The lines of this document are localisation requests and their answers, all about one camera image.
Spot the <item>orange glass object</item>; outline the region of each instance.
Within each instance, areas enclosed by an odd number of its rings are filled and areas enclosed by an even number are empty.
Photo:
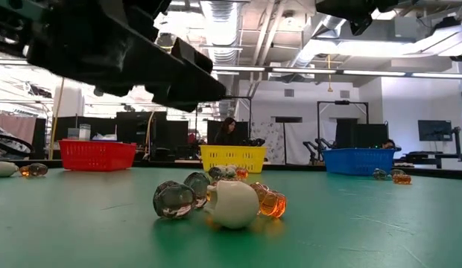
[[[411,177],[409,175],[404,174],[395,174],[392,177],[393,183],[401,184],[401,185],[410,185],[411,184]]]
[[[249,172],[247,172],[247,169],[246,169],[246,168],[238,167],[238,168],[236,169],[236,176],[237,176],[239,179],[246,179],[247,176],[249,176]]]
[[[19,169],[19,172],[24,177],[44,176],[47,174],[47,171],[47,166],[39,163],[34,163],[32,165],[24,166]]]
[[[250,185],[256,191],[259,199],[259,213],[270,217],[281,217],[285,212],[287,199],[277,191],[269,190],[269,187],[254,182]]]

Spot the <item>plastic basket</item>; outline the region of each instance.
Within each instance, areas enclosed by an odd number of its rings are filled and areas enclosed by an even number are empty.
[[[370,176],[376,168],[390,173],[395,150],[334,149],[323,151],[327,172]]]
[[[235,165],[249,173],[261,173],[266,147],[201,145],[203,169],[217,165]]]
[[[110,141],[59,141],[62,165],[68,170],[113,171],[131,168],[136,144]]]

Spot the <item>white egg-shaped object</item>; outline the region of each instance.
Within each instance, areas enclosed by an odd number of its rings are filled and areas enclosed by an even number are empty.
[[[213,221],[229,229],[248,226],[259,211],[259,199],[256,192],[243,182],[219,181],[208,186],[209,201],[205,211],[211,214]]]
[[[0,161],[0,178],[12,176],[18,170],[14,163]]]

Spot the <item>dark hair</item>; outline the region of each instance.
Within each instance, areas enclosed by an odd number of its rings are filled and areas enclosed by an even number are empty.
[[[395,141],[393,141],[393,139],[386,140],[384,144],[387,144],[387,143],[391,143],[392,147],[395,148]]]
[[[224,133],[227,133],[228,130],[230,129],[230,124],[232,123],[235,123],[236,120],[234,120],[233,118],[226,118],[224,119],[222,125],[221,125],[221,131],[224,132]]]

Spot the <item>white curtain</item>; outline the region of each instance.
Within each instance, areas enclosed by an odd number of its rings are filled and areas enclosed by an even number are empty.
[[[284,129],[280,123],[251,123],[251,138],[266,140],[266,158],[273,165],[284,164]]]
[[[335,140],[337,123],[331,121],[320,122],[320,137],[327,141]],[[317,121],[309,123],[286,123],[285,146],[287,163],[293,165],[308,165],[310,152],[303,145],[303,141],[312,141],[317,138]]]

